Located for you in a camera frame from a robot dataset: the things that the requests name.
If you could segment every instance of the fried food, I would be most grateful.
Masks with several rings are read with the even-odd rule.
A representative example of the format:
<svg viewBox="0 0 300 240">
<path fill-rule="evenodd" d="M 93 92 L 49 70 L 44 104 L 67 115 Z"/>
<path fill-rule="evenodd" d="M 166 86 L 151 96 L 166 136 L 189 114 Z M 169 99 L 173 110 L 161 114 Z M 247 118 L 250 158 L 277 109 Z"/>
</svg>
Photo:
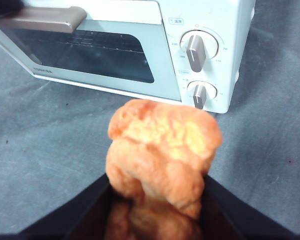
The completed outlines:
<svg viewBox="0 0 300 240">
<path fill-rule="evenodd" d="M 201 195 L 222 135 L 207 112 L 134 99 L 108 128 L 105 171 L 115 192 L 106 240 L 197 240 Z"/>
<path fill-rule="evenodd" d="M 142 203 L 145 195 L 199 217 L 202 176 L 221 144 L 216 120 L 185 105 L 134 99 L 112 117 L 106 173 L 122 196 Z"/>
</svg>

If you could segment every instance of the timer knob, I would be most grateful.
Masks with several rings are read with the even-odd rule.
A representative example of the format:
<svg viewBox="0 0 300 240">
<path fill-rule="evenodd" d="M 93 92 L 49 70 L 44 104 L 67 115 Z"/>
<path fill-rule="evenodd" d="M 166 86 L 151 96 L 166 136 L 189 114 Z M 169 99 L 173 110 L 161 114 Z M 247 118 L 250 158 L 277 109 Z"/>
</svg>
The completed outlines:
<svg viewBox="0 0 300 240">
<path fill-rule="evenodd" d="M 187 87 L 188 93 L 193 98 L 194 106 L 203 109 L 206 101 L 217 96 L 217 89 L 205 81 L 192 81 Z"/>
</svg>

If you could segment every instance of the oven door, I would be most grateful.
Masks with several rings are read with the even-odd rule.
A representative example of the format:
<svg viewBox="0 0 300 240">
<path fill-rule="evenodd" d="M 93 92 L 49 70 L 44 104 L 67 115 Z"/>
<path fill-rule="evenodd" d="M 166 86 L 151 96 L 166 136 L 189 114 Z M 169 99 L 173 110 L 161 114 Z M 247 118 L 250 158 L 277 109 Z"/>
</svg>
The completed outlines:
<svg viewBox="0 0 300 240">
<path fill-rule="evenodd" d="M 42 24 L 38 29 L 0 26 L 0 45 L 35 77 L 180 101 L 157 2 L 54 0 L 26 5 L 38 10 L 76 5 L 87 13 L 72 33 L 43 30 Z"/>
</svg>

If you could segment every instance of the oven door handle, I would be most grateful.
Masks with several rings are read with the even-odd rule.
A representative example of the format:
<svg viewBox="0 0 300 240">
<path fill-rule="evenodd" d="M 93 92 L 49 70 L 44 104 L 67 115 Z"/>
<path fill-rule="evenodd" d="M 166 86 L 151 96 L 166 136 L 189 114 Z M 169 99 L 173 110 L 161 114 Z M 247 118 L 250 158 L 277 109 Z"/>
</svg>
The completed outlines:
<svg viewBox="0 0 300 240">
<path fill-rule="evenodd" d="M 23 7 L 20 11 L 0 17 L 0 27 L 72 33 L 87 17 L 81 7 Z"/>
</svg>

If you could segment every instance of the oven control knob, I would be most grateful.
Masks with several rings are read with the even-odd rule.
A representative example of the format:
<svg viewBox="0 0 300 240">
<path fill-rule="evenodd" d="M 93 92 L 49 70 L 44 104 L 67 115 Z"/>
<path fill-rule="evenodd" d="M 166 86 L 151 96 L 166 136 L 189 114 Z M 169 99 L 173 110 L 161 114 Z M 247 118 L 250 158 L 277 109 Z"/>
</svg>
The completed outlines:
<svg viewBox="0 0 300 240">
<path fill-rule="evenodd" d="M 194 106 L 203 109 L 207 101 L 217 96 L 217 89 L 205 81 L 192 81 L 189 83 L 187 90 L 193 98 Z"/>
<path fill-rule="evenodd" d="M 189 31 L 180 41 L 182 51 L 186 52 L 190 67 L 194 72 L 200 72 L 206 59 L 212 59 L 218 52 L 218 42 L 205 31 Z"/>
</svg>

